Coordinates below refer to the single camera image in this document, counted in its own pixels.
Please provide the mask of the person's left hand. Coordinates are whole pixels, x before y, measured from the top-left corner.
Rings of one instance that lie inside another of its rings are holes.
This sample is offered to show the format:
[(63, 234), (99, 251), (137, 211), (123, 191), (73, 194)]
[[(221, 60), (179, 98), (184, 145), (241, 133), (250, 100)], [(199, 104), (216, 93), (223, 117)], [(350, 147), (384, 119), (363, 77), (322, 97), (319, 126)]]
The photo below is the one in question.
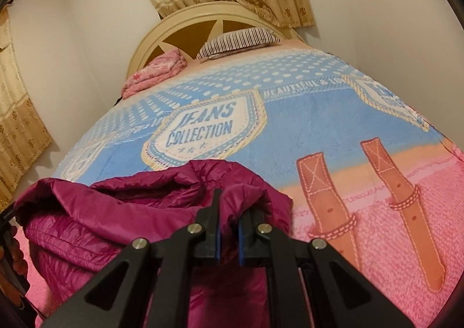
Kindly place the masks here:
[[(7, 246), (12, 257), (12, 270), (20, 276), (26, 277), (28, 274), (28, 264), (24, 259), (20, 243), (15, 239), (17, 227), (10, 228), (11, 243)], [(17, 308), (22, 308), (23, 301), (21, 293), (15, 286), (1, 273), (1, 292)]]

